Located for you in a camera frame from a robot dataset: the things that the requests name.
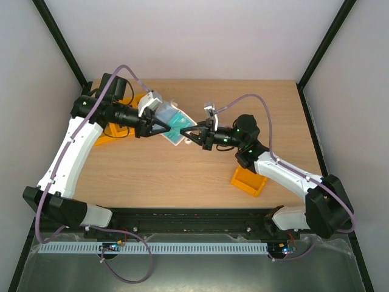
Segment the beige leather card holder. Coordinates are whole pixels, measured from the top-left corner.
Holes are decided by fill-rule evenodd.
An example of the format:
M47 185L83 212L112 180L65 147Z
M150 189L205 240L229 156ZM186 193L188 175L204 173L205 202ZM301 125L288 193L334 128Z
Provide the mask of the beige leather card holder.
M170 131L161 133L161 135L174 146L179 145L185 139L180 133L182 128L197 125L188 114L179 109L173 102L162 102L157 108L155 116L170 127Z

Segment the teal green card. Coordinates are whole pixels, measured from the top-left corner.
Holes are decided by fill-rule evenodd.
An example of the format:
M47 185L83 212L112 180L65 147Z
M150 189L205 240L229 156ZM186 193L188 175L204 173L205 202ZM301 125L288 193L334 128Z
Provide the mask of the teal green card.
M176 112L168 122L171 131L177 134L180 134L180 130L182 128L190 127L196 124L197 123L195 121L193 121L188 115L186 115L182 111Z

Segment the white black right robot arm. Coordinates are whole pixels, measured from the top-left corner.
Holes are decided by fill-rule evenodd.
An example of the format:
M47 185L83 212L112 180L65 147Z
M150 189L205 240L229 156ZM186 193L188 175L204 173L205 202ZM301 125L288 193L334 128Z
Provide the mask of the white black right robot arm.
M276 157L258 140L260 129L252 115L240 115L231 127L215 127L206 119L180 133L204 150L215 145L235 147L242 168L275 181L304 202L300 207L273 209L265 223L268 236L278 238L289 229L309 229L330 238L336 232L352 230L353 211L338 177L314 175Z

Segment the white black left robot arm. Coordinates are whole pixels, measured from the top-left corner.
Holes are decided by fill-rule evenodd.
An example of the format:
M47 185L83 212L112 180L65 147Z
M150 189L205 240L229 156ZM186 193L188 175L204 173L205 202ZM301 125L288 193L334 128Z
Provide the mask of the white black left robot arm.
M126 80L105 74L105 82L74 102L65 138L48 171L35 187L26 187L22 197L35 211L35 222L47 218L68 228L105 228L112 210L74 199L75 187L86 159L108 124L132 128L136 137L150 137L170 130L156 117L162 97L148 91L137 108L120 103Z

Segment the yellow three-compartment bin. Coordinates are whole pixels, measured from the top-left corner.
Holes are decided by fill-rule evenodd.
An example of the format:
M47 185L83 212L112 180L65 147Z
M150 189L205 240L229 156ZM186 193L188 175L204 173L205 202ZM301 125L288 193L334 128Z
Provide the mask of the yellow three-compartment bin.
M135 94L134 97L128 96L125 97L123 100L118 101L118 103L122 105L128 105L132 108L137 108L140 99L145 95L146 93L142 92L140 94ZM134 130L132 128L121 127L119 125L109 123L103 130L100 137L96 140L94 146L98 146L108 142L114 142L120 139L125 139L133 135Z

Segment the small yellow bin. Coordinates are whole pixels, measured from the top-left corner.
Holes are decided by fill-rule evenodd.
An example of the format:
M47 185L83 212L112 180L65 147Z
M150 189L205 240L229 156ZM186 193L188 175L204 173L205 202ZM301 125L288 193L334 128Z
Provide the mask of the small yellow bin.
M244 169L238 166L230 180L231 185L238 189L252 195L253 197L259 197L264 186L267 183L265 176L253 173L248 169Z

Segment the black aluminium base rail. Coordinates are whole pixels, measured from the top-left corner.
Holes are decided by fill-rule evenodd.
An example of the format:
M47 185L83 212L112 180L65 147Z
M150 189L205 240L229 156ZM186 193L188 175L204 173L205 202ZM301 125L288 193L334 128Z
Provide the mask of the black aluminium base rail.
M250 240L300 238L296 228L276 231L270 222L272 209L144 209L113 208L109 229L139 236L154 234L228 234Z

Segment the black left frame post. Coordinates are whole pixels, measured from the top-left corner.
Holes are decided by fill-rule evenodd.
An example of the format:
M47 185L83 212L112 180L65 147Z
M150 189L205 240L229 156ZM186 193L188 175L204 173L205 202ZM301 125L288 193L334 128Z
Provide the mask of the black left frame post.
M64 59L69 65L74 77L77 79L78 84L82 89L91 88L92 82L88 82L78 65L65 37L63 36L58 24L53 17L50 9L48 8L46 2L44 0L32 0L36 10L40 14L41 19L45 23L48 28L52 38L56 42L59 50L61 51Z

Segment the black frame post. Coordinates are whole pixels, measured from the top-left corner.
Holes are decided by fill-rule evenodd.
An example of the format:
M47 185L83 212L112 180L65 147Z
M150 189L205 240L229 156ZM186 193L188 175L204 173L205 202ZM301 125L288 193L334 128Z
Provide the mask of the black frame post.
M50 9L48 8L46 2L44 0L32 0L36 10L40 14L41 19L45 23L48 28L52 38L56 42L59 50L61 51L64 59L69 65L74 77L77 79L78 84L82 89L91 88L92 82L88 82L78 65L65 37L63 36L58 24L53 17Z
M328 30L326 31L325 36L321 40L315 54L313 55L307 68L305 69L300 81L297 83L297 89L299 92L302 92L304 90L304 88L306 87L306 85L308 84L308 82L310 81L315 70L317 69L318 65L320 64L322 58L325 56L332 41L336 37L337 33L339 32L343 23L347 19L349 13L351 12L351 10L354 7L356 2L357 2L356 0L344 0L343 1L336 16L333 19L331 25L329 26Z

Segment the black right frame post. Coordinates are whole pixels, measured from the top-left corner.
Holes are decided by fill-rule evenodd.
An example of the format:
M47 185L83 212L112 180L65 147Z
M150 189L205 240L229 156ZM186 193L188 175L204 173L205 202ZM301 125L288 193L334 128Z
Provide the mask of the black right frame post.
M310 81L315 70L317 69L318 65L320 64L322 58L325 56L332 41L336 37L337 33L339 32L343 23L347 19L349 13L351 12L351 10L354 7L356 2L357 2L356 0L344 0L343 1L336 16L333 19L331 25L329 26L328 30L326 31L325 36L321 40L315 54L313 55L307 68L305 69L300 81L297 83L297 89L299 92L302 92L304 90L304 88L306 87L306 85L308 84L308 82Z

